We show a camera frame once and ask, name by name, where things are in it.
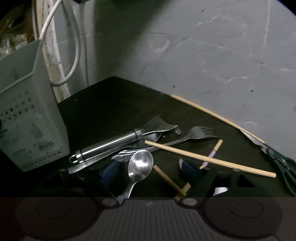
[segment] table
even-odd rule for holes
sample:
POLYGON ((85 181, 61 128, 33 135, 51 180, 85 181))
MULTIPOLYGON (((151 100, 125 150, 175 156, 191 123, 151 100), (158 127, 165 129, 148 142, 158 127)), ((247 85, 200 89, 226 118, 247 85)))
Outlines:
MULTIPOLYGON (((182 131, 179 136, 171 134, 161 138, 160 143, 179 139, 194 126, 207 126, 215 129, 223 140, 215 158, 275 172, 260 148, 252 144, 239 130, 168 95, 118 77, 110 77, 92 85, 62 101, 58 107, 67 127, 70 155, 94 143, 140 128, 154 116, 160 115, 167 123, 179 125, 182 131)), ((187 141, 174 147, 208 156, 218 140, 187 141)), ((20 174, 17 171, 13 177, 18 193, 14 194, 26 195, 55 171, 69 167, 68 158, 64 157, 26 173, 20 174)), ((186 180, 180 172, 179 158, 202 164, 199 160, 164 150, 154 152, 153 158, 154 164, 181 188, 186 184, 186 180)), ((90 168, 100 169, 108 165, 110 159, 111 157, 108 157, 99 161, 90 168)), ((208 167, 232 171, 213 164, 208 167)), ((115 196, 120 195, 128 183, 127 163, 122 164, 120 169, 122 171, 110 185, 115 196)), ((87 172, 88 169, 84 169, 74 175, 82 177, 87 175, 87 172)), ((255 186, 260 185, 272 196, 290 196, 280 177, 262 177, 250 173, 246 173, 246 176, 255 186)), ((131 197, 173 198, 176 194, 177 192, 152 170, 144 181, 134 186, 131 197)))

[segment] ridged surface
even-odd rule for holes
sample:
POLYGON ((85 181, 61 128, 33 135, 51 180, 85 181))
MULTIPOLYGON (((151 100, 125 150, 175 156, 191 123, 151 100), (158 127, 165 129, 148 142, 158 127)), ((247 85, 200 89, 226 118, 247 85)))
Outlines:
MULTIPOLYGON (((103 211, 89 230, 69 240, 235 241, 239 239, 217 233, 208 227, 196 210, 181 208, 173 200, 127 200, 118 209, 103 211)), ((261 241, 278 240, 275 237, 268 237, 261 241)))

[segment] gray wall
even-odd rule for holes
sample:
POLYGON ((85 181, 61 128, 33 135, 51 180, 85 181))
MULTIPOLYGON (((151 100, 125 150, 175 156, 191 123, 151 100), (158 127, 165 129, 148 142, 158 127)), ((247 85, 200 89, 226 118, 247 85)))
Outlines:
POLYGON ((74 10, 89 84, 117 75, 180 95, 296 158, 296 17, 278 1, 91 0, 74 10))

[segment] chopstick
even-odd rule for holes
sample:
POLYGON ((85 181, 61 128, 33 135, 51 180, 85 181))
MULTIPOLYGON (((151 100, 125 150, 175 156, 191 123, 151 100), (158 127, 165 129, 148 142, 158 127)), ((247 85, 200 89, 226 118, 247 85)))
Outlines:
POLYGON ((159 175, 163 177, 177 192, 179 192, 182 196, 186 196, 186 192, 184 192, 177 184, 173 182, 157 165, 153 166, 153 169, 158 172, 159 175))
POLYGON ((217 164, 217 165, 220 165, 220 166, 229 167, 229 168, 232 168, 232 169, 239 169, 239 170, 242 170, 244 172, 249 172, 249 173, 253 173, 253 174, 257 174, 257 175, 261 175, 261 176, 266 176, 266 177, 273 177, 273 178, 276 177, 276 174, 273 173, 273 172, 267 172, 267 171, 264 171, 264 170, 239 165, 239 164, 235 164, 235 163, 231 163, 231 162, 211 158, 211 157, 208 157, 208 156, 195 154, 195 153, 192 153, 192 152, 189 152, 189 151, 180 150, 180 149, 177 149, 177 148, 165 146, 165 145, 154 143, 154 142, 151 142, 151 141, 146 140, 145 144, 150 145, 150 146, 154 146, 154 147, 157 147, 157 148, 160 148, 160 149, 164 149, 164 150, 167 150, 167 151, 170 151, 170 152, 174 152, 174 153, 177 153, 177 154, 180 154, 180 155, 183 155, 183 156, 187 156, 187 157, 191 157, 191 158, 194 158, 194 159, 199 159, 199 160, 206 161, 206 162, 209 162, 209 163, 217 164))
MULTIPOLYGON (((216 154, 217 150, 220 148, 222 142, 223 142, 223 140, 221 140, 221 139, 217 142, 217 144, 215 145, 215 147, 213 148, 213 150, 212 150, 211 153, 209 154, 209 157, 214 157, 214 155, 216 154)), ((200 169, 203 169, 204 167, 206 167, 207 164, 208 164, 208 162, 204 162, 204 163, 200 166, 200 169)), ((191 188, 190 183, 187 183, 187 184, 182 188, 182 190, 183 190, 184 192, 187 192, 190 188, 191 188)), ((181 197, 182 197, 182 196, 178 193, 178 194, 174 197, 174 199, 176 199, 177 201, 179 201, 179 200, 181 199, 181 197)))
POLYGON ((211 116, 213 116, 213 117, 216 117, 217 119, 219 119, 219 120, 221 120, 221 121, 223 121, 223 122, 225 122, 225 123, 227 123, 227 124, 229 124, 229 125, 231 125, 231 126, 237 128, 237 129, 239 129, 239 130, 242 130, 242 131, 248 133, 248 134, 251 135, 252 137, 256 138, 258 141, 260 141, 260 142, 262 142, 262 143, 265 143, 265 141, 263 141, 263 140, 260 139, 259 137, 255 136, 255 135, 252 134, 251 132, 248 132, 248 131, 245 130, 244 128, 242 128, 242 127, 240 127, 239 125, 237 125, 237 124, 231 122, 230 120, 227 120, 226 118, 224 118, 224 117, 222 117, 222 116, 220 116, 220 115, 214 113, 213 111, 210 111, 210 110, 208 110, 208 109, 206 109, 206 108, 204 108, 204 107, 202 107, 202 106, 200 106, 200 105, 198 105, 198 104, 195 104, 195 103, 193 103, 193 102, 191 102, 191 101, 189 101, 189 100, 186 100, 186 99, 184 99, 184 98, 182 98, 182 97, 180 97, 180 96, 178 96, 178 95, 174 95, 174 94, 173 94, 173 95, 171 95, 171 97, 174 98, 174 99, 176 99, 176 100, 179 100, 179 101, 181 101, 181 102, 183 102, 183 103, 186 103, 186 104, 188 104, 188 105, 191 105, 191 106, 193 106, 193 107, 195 107, 195 108, 197 108, 197 109, 199 109, 199 110, 201 110, 201 111, 203 111, 203 112, 205 112, 205 113, 207 113, 207 114, 209 114, 209 115, 211 115, 211 116))

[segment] white plastic basket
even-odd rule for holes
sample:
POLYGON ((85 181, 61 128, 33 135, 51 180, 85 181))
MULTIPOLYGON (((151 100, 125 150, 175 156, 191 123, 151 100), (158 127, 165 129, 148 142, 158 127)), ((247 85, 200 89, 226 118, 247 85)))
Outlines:
POLYGON ((22 171, 69 154, 40 40, 0 60, 0 149, 22 171))

